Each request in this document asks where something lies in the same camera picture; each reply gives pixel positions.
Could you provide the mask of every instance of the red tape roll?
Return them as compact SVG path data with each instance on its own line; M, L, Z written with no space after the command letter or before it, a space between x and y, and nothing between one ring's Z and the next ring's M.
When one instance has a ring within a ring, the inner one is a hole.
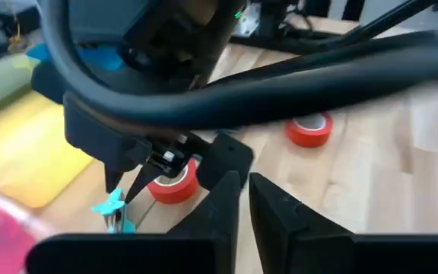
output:
M160 178L153 180L148 184L148 190L151 195L158 201L165 204L175 204L183 202L194 195L198 188L197 164L191 159L182 173L178 176L179 180L172 179L170 184L161 183Z
M295 144L316 148L324 145L331 135L334 123L328 113L295 118L287 122L287 136Z

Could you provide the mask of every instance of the wooden surface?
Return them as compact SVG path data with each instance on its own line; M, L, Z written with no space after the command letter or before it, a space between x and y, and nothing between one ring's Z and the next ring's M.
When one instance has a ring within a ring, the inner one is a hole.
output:
M354 25L330 20L316 28L345 32ZM392 30L386 35L400 33ZM228 46L212 79L278 62L291 55ZM438 83L371 104L332 112L335 129L322 148L300 148L284 123L243 129L236 137L255 152L258 171L308 206L356 232L438 232ZM124 190L137 170L126 174ZM138 232L166 232L207 195L163 205L147 189L131 205ZM105 231L90 208L106 199L103 165L94 162L51 205L35 213L58 231ZM260 273L247 191L240 199L238 273Z

